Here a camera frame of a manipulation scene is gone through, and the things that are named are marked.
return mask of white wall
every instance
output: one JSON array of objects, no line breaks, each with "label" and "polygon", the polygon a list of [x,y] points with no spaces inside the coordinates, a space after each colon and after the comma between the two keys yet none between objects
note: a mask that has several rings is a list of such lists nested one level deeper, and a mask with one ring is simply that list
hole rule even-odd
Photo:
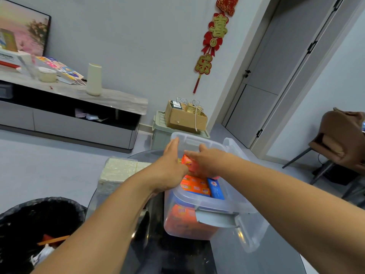
[{"label": "white wall", "polygon": [[148,98],[145,124],[178,96],[200,100],[210,117],[257,12],[259,23],[267,6],[238,2],[211,74],[201,78],[194,96],[194,67],[216,0],[11,1],[52,16],[47,55],[83,75],[89,62],[100,64],[103,87]]},{"label": "white wall", "polygon": [[[291,160],[303,152],[317,135],[323,114],[333,107],[344,111],[365,111],[364,25],[365,11],[290,118],[268,156]],[[320,166],[314,151],[297,162]]]}]

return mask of pink flowers painting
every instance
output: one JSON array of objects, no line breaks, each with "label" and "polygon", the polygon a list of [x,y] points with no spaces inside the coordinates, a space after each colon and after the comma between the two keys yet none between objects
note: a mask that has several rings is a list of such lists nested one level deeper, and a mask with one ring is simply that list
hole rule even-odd
[{"label": "pink flowers painting", "polygon": [[50,16],[7,0],[0,0],[0,28],[15,35],[18,50],[43,56]]}]

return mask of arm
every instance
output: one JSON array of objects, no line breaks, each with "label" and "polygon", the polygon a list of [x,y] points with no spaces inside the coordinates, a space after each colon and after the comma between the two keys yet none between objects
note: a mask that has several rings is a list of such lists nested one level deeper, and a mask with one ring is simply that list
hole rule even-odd
[{"label": "arm", "polygon": [[201,173],[221,176],[321,274],[364,273],[365,211],[314,186],[232,154],[185,152]]},{"label": "arm", "polygon": [[178,144],[172,141],[160,159],[127,179],[32,274],[119,273],[149,197],[176,187],[188,172],[177,161]]}]

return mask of cabinet drawer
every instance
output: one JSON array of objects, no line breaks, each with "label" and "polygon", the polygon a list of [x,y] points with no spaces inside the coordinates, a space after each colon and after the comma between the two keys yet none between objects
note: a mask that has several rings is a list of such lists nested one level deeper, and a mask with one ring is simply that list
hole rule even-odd
[{"label": "cabinet drawer", "polygon": [[33,109],[0,101],[0,124],[34,131]]},{"label": "cabinet drawer", "polygon": [[33,113],[36,131],[129,149],[131,130],[37,109]]}]

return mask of hand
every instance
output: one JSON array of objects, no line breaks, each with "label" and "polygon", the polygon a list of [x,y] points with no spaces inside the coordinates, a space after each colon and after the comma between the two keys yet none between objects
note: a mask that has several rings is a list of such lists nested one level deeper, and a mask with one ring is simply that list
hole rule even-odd
[{"label": "hand", "polygon": [[220,167],[228,153],[218,149],[208,149],[204,144],[199,145],[200,152],[185,151],[191,160],[198,163],[199,167],[189,175],[198,178],[214,178],[220,176]]},{"label": "hand", "polygon": [[177,187],[189,169],[177,160],[179,138],[170,141],[163,156],[156,162],[136,173],[145,181],[154,193]]}]

